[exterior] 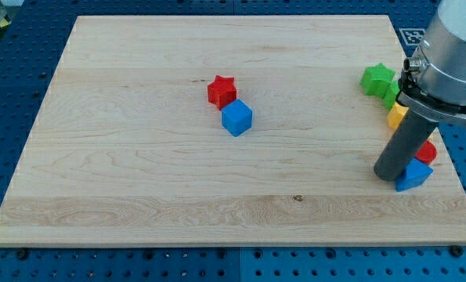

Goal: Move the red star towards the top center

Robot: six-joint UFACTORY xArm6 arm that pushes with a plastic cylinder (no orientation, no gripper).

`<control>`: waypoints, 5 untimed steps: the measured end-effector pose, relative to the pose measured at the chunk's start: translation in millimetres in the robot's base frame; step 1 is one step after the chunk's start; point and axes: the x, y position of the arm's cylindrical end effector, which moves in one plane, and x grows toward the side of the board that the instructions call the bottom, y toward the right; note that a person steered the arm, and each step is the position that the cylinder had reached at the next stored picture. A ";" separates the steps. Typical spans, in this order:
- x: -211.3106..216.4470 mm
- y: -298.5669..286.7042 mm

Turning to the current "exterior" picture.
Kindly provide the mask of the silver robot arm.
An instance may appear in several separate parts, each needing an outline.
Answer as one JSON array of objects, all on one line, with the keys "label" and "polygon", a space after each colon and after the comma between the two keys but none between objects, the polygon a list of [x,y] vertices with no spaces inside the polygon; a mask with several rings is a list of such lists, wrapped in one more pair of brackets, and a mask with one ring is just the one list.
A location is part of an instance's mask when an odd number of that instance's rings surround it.
[{"label": "silver robot arm", "polygon": [[466,128],[466,0],[439,3],[399,84],[398,103],[430,122]]}]

